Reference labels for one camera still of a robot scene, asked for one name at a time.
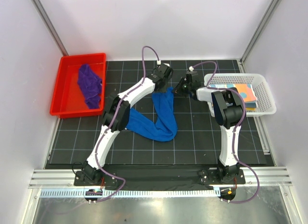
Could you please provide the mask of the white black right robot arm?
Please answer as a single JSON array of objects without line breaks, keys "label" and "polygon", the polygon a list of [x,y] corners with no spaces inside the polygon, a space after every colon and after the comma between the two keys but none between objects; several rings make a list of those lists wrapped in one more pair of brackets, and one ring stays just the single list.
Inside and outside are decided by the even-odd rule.
[{"label": "white black right robot arm", "polygon": [[214,110],[214,118],[221,130],[221,152],[217,166],[217,180],[227,184],[239,174],[238,140],[241,124],[246,116],[243,98],[236,87],[202,86],[198,73],[187,72],[181,78],[173,93],[209,102]]}]

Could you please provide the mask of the yellow tiger hello towel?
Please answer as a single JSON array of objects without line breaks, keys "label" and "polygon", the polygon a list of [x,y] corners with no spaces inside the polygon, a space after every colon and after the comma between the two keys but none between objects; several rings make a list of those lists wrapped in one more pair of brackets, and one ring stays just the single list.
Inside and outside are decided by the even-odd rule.
[{"label": "yellow tiger hello towel", "polygon": [[257,102],[245,103],[245,108],[247,111],[255,111],[257,109]]}]

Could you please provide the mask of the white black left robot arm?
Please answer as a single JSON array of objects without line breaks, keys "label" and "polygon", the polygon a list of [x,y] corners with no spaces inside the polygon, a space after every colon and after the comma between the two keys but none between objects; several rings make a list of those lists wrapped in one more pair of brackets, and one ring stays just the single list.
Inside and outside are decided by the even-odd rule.
[{"label": "white black left robot arm", "polygon": [[153,73],[143,77],[139,82],[119,94],[111,94],[107,98],[103,111],[103,123],[98,140],[90,156],[76,173],[75,181],[98,185],[105,174],[101,168],[105,165],[107,154],[115,138],[124,130],[129,122],[130,109],[143,97],[167,89],[168,80],[173,69],[169,64],[157,62]]}]

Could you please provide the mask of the blue towel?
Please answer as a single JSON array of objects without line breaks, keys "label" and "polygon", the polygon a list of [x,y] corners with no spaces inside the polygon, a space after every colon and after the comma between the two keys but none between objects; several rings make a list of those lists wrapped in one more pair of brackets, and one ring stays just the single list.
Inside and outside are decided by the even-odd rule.
[{"label": "blue towel", "polygon": [[145,138],[159,142],[169,142],[177,134],[178,127],[174,116],[173,88],[166,92],[152,94],[152,102],[157,113],[157,120],[153,122],[145,115],[132,108],[126,129]]}]

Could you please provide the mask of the pastel striped towel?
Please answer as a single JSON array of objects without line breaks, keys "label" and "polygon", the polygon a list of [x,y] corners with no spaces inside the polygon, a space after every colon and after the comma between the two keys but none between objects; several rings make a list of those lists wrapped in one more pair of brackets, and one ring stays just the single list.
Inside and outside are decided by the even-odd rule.
[{"label": "pastel striped towel", "polygon": [[210,84],[212,88],[236,88],[240,96],[243,98],[245,103],[256,102],[257,97],[253,90],[252,84],[249,83],[238,83],[238,84]]}]

